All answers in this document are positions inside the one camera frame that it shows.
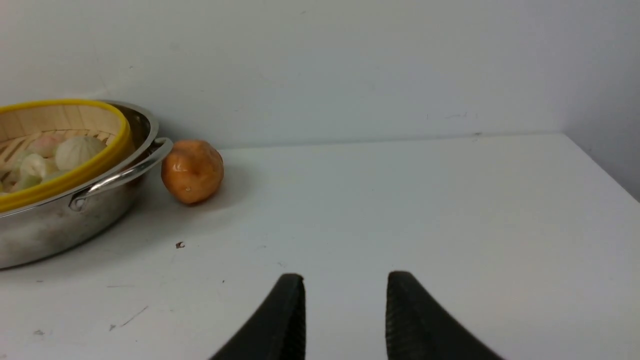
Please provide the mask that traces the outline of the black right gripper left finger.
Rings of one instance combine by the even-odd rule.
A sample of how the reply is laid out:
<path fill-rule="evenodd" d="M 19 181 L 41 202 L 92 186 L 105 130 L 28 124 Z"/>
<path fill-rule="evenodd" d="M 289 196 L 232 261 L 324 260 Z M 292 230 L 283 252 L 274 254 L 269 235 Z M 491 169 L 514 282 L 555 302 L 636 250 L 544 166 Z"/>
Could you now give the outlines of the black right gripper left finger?
<path fill-rule="evenodd" d="M 304 360 L 306 287 L 295 273 L 279 277 L 244 325 L 213 360 Z"/>

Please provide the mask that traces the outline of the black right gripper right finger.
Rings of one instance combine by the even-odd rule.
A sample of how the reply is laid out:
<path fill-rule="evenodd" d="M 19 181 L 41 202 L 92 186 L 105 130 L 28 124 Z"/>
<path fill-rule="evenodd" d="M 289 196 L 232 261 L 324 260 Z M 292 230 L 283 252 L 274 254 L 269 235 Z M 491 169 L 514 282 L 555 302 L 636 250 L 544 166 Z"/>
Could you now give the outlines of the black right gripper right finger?
<path fill-rule="evenodd" d="M 387 277 L 385 342 L 389 360 L 500 360 L 408 271 Z"/>

